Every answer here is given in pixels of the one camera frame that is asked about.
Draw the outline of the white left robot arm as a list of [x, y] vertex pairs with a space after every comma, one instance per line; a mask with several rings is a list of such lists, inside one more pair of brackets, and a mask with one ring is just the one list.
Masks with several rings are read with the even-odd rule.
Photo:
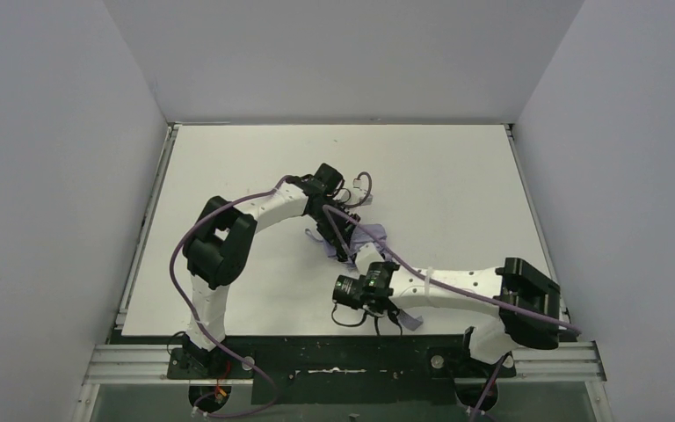
[[183, 336], [183, 350], [203, 365], [214, 359], [214, 349], [225, 338], [224, 315], [229, 285], [246, 266], [255, 235], [290, 218], [308, 216], [333, 258], [351, 263], [349, 245], [354, 224], [339, 222], [323, 210], [332, 206], [354, 217], [353, 209], [370, 203], [373, 180], [360, 173], [348, 185], [342, 174], [321, 164], [313, 174], [286, 175], [265, 193], [228, 201], [211, 198], [175, 252], [186, 259], [192, 280], [192, 317]]

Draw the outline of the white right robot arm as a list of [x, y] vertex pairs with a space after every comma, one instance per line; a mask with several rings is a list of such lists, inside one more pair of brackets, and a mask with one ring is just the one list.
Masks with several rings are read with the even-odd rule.
[[471, 359], [494, 364], [514, 348], [554, 350], [560, 343], [561, 289], [522, 258], [471, 271], [409, 269], [376, 261], [358, 277], [336, 279], [332, 301], [400, 322], [407, 309], [460, 309], [475, 314], [466, 329]]

